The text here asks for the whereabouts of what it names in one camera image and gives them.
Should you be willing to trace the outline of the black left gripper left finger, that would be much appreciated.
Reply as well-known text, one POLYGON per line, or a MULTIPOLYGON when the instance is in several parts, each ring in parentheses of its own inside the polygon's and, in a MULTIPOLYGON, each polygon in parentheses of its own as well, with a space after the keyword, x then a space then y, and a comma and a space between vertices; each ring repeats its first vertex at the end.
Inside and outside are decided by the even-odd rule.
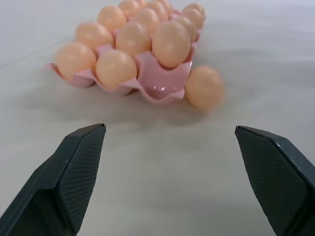
POLYGON ((80 128, 30 176, 0 218, 2 236, 75 236, 95 186, 106 126, 80 128))

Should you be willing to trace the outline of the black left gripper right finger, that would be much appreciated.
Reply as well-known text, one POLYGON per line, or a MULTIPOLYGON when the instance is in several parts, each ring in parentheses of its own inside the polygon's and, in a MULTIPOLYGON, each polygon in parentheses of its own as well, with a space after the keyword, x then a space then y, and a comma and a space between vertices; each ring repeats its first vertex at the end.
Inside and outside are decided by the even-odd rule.
POLYGON ((278 236, 315 234, 315 167, 287 138, 237 126, 246 172, 278 236))

